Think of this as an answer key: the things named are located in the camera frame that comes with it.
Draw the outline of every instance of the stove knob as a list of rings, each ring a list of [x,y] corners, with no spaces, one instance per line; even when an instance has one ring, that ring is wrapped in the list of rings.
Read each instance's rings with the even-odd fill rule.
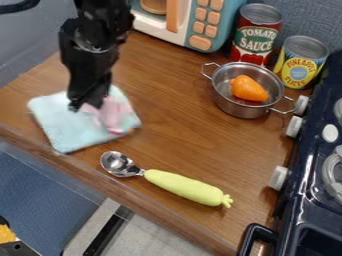
[[[302,125],[303,125],[303,118],[300,118],[298,116],[293,116],[291,118],[289,126],[286,129],[286,135],[291,138],[296,138],[300,128],[302,128]]]
[[[335,125],[327,124],[322,131],[323,139],[328,143],[333,143],[338,138],[338,130]]]
[[[274,169],[273,175],[268,186],[273,188],[274,190],[280,191],[284,185],[288,172],[289,169],[287,169],[286,167],[277,165]]]
[[[294,113],[299,116],[303,115],[306,110],[306,107],[308,106],[308,103],[309,97],[300,95],[298,100],[296,101],[296,110],[294,111]]]
[[[334,114],[337,118],[337,120],[342,123],[342,99],[339,99],[336,101],[334,106]]]

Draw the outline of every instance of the can lid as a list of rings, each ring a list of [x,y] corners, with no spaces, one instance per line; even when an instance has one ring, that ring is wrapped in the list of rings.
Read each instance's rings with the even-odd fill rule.
[[[285,49],[294,55],[309,59],[321,59],[329,55],[328,48],[315,38],[291,36],[285,40]]]
[[[273,25],[282,21],[281,13],[267,4],[246,4],[240,9],[240,14],[256,25]]]

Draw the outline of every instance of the wall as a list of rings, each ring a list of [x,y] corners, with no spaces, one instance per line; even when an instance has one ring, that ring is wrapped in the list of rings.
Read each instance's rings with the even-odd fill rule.
[[[341,0],[250,0],[281,11],[284,25],[277,45],[291,35],[306,35],[324,42],[331,51],[342,49]]]
[[[18,0],[0,0],[11,2]],[[34,9],[0,15],[0,87],[55,52],[58,28],[74,13],[72,0],[41,0]]]

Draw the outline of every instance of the metal bowl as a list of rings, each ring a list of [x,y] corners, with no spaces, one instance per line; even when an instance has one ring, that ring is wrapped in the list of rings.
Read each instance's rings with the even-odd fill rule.
[[[206,66],[217,67],[212,77],[204,72]],[[245,62],[232,62],[220,66],[219,64],[212,62],[204,64],[201,73],[212,81],[216,104],[230,115],[254,119],[267,114],[270,110],[281,114],[289,114],[295,111],[295,106],[288,111],[280,111],[273,108],[273,106],[282,98],[290,100],[293,103],[294,100],[284,96],[284,85],[282,81],[274,73],[264,67]],[[254,102],[235,97],[231,93],[230,81],[239,75],[249,76],[262,85],[268,92],[270,96],[269,99],[266,102]]]

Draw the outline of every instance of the tomato sauce can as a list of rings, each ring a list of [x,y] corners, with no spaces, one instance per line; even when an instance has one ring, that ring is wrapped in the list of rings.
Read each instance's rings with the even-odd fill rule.
[[[230,60],[266,66],[269,63],[281,23],[281,13],[270,5],[244,5],[240,9],[240,19],[230,52]]]
[[[317,39],[291,36],[285,40],[273,71],[285,86],[307,89],[313,85],[328,55],[328,48]]]

